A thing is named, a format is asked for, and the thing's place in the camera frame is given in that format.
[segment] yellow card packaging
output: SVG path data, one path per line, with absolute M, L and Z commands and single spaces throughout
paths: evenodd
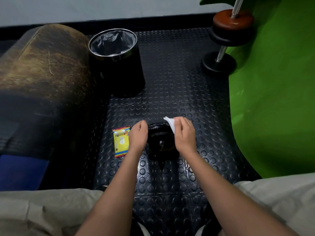
M 115 157 L 124 156 L 129 149 L 130 127 L 120 127 L 113 129 Z

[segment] dumbbell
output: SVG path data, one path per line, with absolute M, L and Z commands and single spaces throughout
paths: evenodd
M 236 0 L 233 9 L 218 12 L 213 18 L 210 38 L 222 45 L 220 51 L 207 53 L 202 59 L 202 66 L 209 74 L 230 74 L 236 67 L 235 59 L 226 54 L 227 47 L 241 46 L 254 36 L 254 17 L 239 11 L 244 0 Z

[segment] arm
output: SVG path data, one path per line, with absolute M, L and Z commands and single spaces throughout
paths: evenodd
M 196 152 L 195 129 L 186 118 L 175 118 L 175 145 L 194 171 L 227 235 L 297 235 L 227 182 L 200 157 Z
M 148 125 L 143 120 L 130 130 L 128 153 L 76 236 L 130 234 L 138 163 L 147 139 Z

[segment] black trash can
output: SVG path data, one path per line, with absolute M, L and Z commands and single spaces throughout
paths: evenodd
M 89 42 L 89 50 L 108 90 L 120 98 L 139 94 L 145 85 L 137 40 L 132 31 L 109 29 Z

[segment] left hand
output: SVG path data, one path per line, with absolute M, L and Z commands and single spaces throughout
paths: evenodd
M 148 140 L 148 125 L 145 120 L 135 124 L 129 132 L 129 151 L 139 156 L 143 152 Z

